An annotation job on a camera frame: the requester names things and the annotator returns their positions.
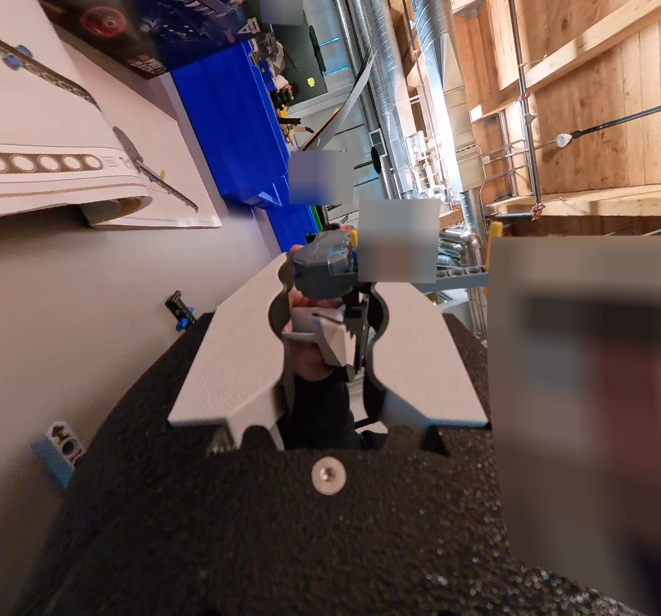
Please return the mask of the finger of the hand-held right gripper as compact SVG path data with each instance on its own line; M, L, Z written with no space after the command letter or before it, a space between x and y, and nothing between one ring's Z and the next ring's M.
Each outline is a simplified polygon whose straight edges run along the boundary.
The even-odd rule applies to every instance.
M295 307L292 328L283 333L289 341L319 348L324 362L331 367L354 364L354 336L345 323L346 306L336 308Z

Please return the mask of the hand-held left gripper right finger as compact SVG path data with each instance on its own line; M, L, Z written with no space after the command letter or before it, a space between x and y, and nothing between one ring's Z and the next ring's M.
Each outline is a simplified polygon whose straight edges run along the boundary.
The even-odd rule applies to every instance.
M486 428L478 397L438 306L410 283L373 283L364 359L366 422L404 426L420 443L433 427Z

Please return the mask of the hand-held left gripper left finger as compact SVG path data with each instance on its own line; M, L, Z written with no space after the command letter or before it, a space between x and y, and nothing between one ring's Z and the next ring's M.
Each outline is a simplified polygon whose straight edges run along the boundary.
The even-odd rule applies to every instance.
M172 427L222 427L238 447L251 426L278 450L278 420L293 406L282 332L291 319L292 257L283 253L215 310L169 414Z

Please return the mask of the grey toy brick assembly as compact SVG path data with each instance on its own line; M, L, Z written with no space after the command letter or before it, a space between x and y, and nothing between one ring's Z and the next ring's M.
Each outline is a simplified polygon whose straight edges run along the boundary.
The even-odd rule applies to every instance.
M353 226L336 227L318 233L293 257L293 282L310 299L348 299L367 294L375 279L359 275L358 234ZM434 279L422 281L410 276L409 283L426 294L449 290L485 289L489 269L483 263L479 238L459 229L439 231Z

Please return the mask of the person's right forearm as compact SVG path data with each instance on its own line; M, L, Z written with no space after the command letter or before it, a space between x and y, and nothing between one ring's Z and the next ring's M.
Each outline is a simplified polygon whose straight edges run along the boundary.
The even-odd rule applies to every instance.
M329 375L309 381L294 377L293 411L278 423L285 450L362 450L354 429L346 382Z

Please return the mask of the white desk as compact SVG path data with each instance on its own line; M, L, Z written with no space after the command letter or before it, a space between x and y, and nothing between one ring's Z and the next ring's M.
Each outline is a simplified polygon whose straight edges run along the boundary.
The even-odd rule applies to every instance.
M141 80L77 38L93 64L176 121L219 229L94 230L75 207L1 218L1 614L26 587L64 491L32 444L63 421L90 443L177 338L164 301L210 311L280 253L264 211L220 197L171 75Z

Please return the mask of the person's right hand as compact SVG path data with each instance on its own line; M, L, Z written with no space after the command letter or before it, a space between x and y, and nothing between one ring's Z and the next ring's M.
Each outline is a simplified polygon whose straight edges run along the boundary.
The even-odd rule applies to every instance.
M335 309L339 307L339 302L331 299L313 300L305 297L300 291L292 288L288 293L290 305L290 320L285 325L283 332L292 333L295 314L299 309L306 308L324 308ZM309 342L299 342L290 340L290 364L292 371L303 380L310 382L326 379L332 372L323 359L318 346Z

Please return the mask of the black and blue toy connector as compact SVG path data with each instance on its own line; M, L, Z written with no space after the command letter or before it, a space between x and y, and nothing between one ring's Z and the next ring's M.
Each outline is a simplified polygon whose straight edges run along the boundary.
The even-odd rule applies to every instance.
M166 308L177 320L178 332L186 331L196 322L194 309L185 305L181 296L182 292L177 290L165 301Z

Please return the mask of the blue plastic bin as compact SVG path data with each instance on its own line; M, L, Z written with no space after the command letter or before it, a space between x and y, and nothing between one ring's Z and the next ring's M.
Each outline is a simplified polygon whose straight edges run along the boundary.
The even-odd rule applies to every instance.
M288 252L293 245L306 245L307 234L322 230L313 206L287 204L267 209L266 213L282 252Z
M277 209L288 152L251 55L244 42L170 74L221 196Z

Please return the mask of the blue toy brick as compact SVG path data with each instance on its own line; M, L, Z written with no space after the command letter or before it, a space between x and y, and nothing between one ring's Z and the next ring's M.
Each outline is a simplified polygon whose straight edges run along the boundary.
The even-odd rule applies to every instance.
M65 421L50 424L48 429L32 442L31 448L62 489L69 487L86 451L72 427Z

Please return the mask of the open instruction booklet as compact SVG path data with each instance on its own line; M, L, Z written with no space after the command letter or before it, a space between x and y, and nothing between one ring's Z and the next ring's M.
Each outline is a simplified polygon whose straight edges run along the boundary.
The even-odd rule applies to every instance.
M1 217L79 207L97 229L219 229L175 119L1 0Z

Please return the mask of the white ceiling spotlight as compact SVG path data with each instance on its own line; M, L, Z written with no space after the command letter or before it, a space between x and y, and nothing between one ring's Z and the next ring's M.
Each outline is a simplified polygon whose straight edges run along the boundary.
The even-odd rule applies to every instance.
M642 119L659 113L660 113L660 105L639 111L634 114L622 116L602 124L594 125L585 129L575 130L571 133L560 133L555 138L554 143L558 148L562 149L565 148L571 141L577 140L583 136L590 135L592 133L601 132L607 129L611 129L616 126L627 124L629 122L633 122L638 119Z

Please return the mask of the metal ceiling rod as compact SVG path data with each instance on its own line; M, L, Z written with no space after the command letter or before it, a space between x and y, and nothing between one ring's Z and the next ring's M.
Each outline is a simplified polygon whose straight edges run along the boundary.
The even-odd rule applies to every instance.
M525 78L525 66L522 53L522 43L520 37L519 24L517 20L516 12L516 1L508 0L508 9L510 14L510 22L512 28L512 36L514 41L514 51L516 56L517 64L517 79L519 86L519 98L518 104L520 107L520 116L523 123L523 133L524 133L524 148L527 153L527 170L529 174L529 182L532 189L532 194L535 199L535 205L530 211L530 217L532 221L537 221L544 210L544 205L541 199L541 188L539 184L539 173L538 165L535 151L535 143L532 131L532 115L530 114L529 108L529 91L527 88L526 78Z

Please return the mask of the dark toy set box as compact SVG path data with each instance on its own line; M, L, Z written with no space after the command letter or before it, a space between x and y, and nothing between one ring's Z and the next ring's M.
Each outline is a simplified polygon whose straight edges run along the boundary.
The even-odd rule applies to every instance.
M39 0L49 19L150 79L252 39L249 0Z

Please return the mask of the silver ventilation duct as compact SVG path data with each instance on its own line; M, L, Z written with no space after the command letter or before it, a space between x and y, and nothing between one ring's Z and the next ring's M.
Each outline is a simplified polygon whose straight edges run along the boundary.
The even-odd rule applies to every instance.
M351 72L358 80L365 73L362 70L364 63L372 55L369 40L364 38L362 34L363 21L360 19L360 13L354 10L354 0L333 0L333 4L340 24L340 33ZM373 166L381 183L384 198L401 199L404 195L401 190L399 176L389 155L388 134L384 133L381 127L378 109L371 90L371 84L375 83L376 74L376 62L373 62L369 70L369 78L360 92L358 105L368 136Z
M483 159L476 145L467 92L456 54L450 0L410 0L420 47L423 91L434 141L450 191L459 197L464 221L486 246L481 189Z

